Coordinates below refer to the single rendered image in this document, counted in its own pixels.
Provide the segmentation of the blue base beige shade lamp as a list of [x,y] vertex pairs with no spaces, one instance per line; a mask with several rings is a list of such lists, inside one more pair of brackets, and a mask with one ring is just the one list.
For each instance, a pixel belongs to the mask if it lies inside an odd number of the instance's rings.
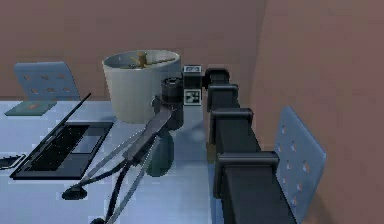
[[[181,57],[168,50],[133,50],[107,57],[103,62],[112,108],[116,118],[129,124],[146,124],[154,116],[152,100],[161,92],[161,81],[181,75]],[[160,177],[174,160],[173,141],[167,131],[146,173]]]

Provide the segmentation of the black open laptop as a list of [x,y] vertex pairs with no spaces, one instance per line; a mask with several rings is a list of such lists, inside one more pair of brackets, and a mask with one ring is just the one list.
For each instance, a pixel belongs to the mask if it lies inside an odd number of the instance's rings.
[[76,121],[69,118],[89,98],[82,99],[18,168],[13,180],[80,180],[107,137],[114,122]]

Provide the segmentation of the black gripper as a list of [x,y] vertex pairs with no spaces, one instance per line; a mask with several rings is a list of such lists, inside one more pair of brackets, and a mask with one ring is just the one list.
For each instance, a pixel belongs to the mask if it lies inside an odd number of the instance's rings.
[[149,146],[157,136],[175,131],[184,124],[183,79],[166,78],[161,81],[161,92],[152,100],[154,116],[146,124],[144,131],[124,153],[124,159],[138,164],[147,154]]

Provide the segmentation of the green flat book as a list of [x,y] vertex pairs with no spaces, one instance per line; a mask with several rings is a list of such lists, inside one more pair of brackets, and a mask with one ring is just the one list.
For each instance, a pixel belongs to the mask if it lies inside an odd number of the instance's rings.
[[23,101],[5,112],[6,116],[42,116],[57,104],[56,101]]

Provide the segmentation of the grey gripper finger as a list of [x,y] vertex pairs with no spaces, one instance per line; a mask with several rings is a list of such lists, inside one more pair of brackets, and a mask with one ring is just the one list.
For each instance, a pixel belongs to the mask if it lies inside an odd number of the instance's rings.
[[[157,152],[157,144],[153,143],[149,146],[143,146],[137,152],[134,153],[133,157],[125,158],[122,162],[122,168],[117,177],[115,186],[113,188],[111,198],[108,204],[107,213],[104,218],[95,218],[90,222],[90,224],[114,224],[118,219],[121,212],[124,210],[126,204],[133,196],[136,191],[141,179],[144,177],[146,170],[153,161],[153,157]],[[137,176],[132,182],[128,192],[125,194],[120,204],[117,204],[119,194],[128,171],[132,166],[140,166]]]
[[100,181],[121,170],[126,163],[125,160],[118,163],[111,170],[106,171],[100,175],[96,175],[96,173],[100,169],[102,169],[110,160],[112,160],[117,154],[119,154],[123,150],[126,150],[131,144],[133,144],[143,134],[143,132],[144,130],[138,131],[132,137],[129,137],[127,140],[115,147],[106,157],[99,161],[78,183],[72,185],[67,190],[65,190],[62,193],[62,198],[64,200],[84,199],[87,196],[87,191],[84,189],[84,186]]

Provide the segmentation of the blue perforated chair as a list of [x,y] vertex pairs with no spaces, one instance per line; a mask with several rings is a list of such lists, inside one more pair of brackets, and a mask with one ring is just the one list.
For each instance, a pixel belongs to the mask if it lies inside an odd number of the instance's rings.
[[14,73],[28,100],[78,101],[80,99],[71,70],[63,61],[16,63]]
[[302,224],[326,162],[326,152],[295,111],[282,109],[274,151],[279,156],[277,180],[297,224]]

